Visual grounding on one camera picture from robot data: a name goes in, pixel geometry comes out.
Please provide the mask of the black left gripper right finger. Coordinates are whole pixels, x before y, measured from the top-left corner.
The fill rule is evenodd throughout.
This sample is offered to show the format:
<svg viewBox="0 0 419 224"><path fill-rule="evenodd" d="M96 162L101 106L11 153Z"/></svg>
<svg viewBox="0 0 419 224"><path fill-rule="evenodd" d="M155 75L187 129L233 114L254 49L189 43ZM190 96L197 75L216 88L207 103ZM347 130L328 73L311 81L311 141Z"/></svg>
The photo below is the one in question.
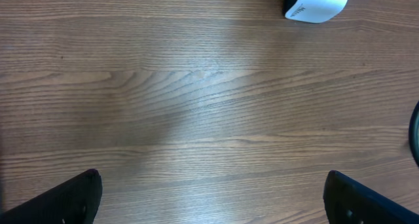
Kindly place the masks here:
<svg viewBox="0 0 419 224"><path fill-rule="evenodd" d="M418 224L418 214L336 171L323 190L330 224Z"/></svg>

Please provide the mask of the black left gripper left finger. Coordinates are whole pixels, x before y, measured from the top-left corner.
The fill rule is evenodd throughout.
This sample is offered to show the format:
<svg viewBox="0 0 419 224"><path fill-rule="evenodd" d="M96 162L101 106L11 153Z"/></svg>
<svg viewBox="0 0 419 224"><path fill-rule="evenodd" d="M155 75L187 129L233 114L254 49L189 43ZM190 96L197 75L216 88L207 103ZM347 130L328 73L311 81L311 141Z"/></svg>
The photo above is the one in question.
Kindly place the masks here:
<svg viewBox="0 0 419 224"><path fill-rule="evenodd" d="M99 172L89 169L1 214L1 224L92 224L102 192Z"/></svg>

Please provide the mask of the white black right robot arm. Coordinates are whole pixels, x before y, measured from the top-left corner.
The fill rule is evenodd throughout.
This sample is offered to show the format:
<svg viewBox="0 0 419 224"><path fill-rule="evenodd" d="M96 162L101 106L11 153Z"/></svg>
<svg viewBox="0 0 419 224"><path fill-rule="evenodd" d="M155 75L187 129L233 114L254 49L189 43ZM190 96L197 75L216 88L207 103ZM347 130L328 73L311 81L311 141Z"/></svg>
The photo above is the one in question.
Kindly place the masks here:
<svg viewBox="0 0 419 224"><path fill-rule="evenodd" d="M416 104L409 122L409 146L413 159L419 166L419 144L418 144L418 126L419 126L419 102Z"/></svg>

